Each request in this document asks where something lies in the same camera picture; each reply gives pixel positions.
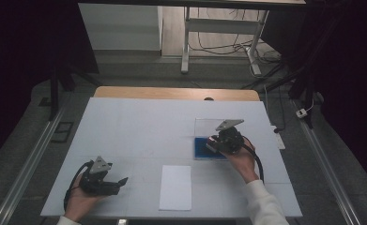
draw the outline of person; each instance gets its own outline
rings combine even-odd
[[[248,140],[245,144],[252,146]],[[263,182],[256,174],[255,161],[252,155],[244,148],[230,155],[223,153],[244,180],[245,196],[248,200],[248,213],[253,225],[287,225],[283,210],[274,195],[268,193]],[[74,182],[69,197],[66,213],[61,216],[57,225],[79,225],[78,223],[90,209],[105,196],[91,196],[79,188],[81,176]]]

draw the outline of white paper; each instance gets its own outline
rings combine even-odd
[[[191,210],[190,166],[162,166],[160,210]]]

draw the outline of white power adapter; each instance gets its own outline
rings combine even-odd
[[[303,117],[305,117],[306,115],[307,115],[307,113],[306,113],[305,109],[301,109],[301,110],[298,110],[298,111],[297,111],[297,116],[298,116],[299,118],[303,118]]]

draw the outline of white tabletop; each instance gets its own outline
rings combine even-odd
[[[197,118],[244,119],[237,129],[256,147],[267,190],[279,199],[287,217],[301,217],[263,102],[102,97],[89,100],[41,215],[63,215],[63,198],[73,175],[85,162],[102,156],[114,163],[105,181],[129,180],[118,195],[101,201],[91,216],[247,218],[244,182],[230,163],[194,160]],[[163,165],[191,166],[190,211],[159,210]]]

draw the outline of white wall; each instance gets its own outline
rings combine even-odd
[[[161,49],[162,8],[79,4],[93,50]]]

